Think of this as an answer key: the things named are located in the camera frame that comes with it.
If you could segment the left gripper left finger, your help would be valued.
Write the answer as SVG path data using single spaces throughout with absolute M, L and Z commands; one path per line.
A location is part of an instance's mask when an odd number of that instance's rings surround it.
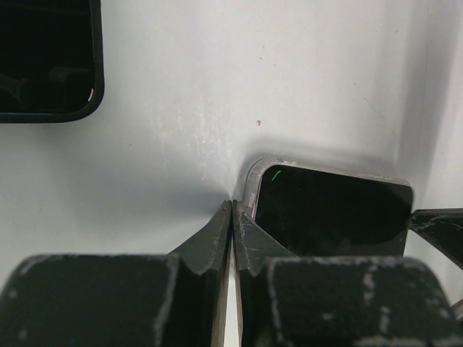
M 222 346 L 232 204 L 165 255 L 40 254 L 1 291 L 3 346 Z

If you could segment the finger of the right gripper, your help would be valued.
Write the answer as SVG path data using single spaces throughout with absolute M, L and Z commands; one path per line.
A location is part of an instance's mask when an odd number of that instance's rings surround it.
M 461 208 L 416 210 L 407 228 L 462 269 L 462 219 Z

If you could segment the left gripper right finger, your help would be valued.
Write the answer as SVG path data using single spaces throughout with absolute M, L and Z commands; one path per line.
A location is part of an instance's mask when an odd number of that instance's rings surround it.
M 242 346 L 460 346 L 432 270 L 396 256 L 298 257 L 232 205 Z

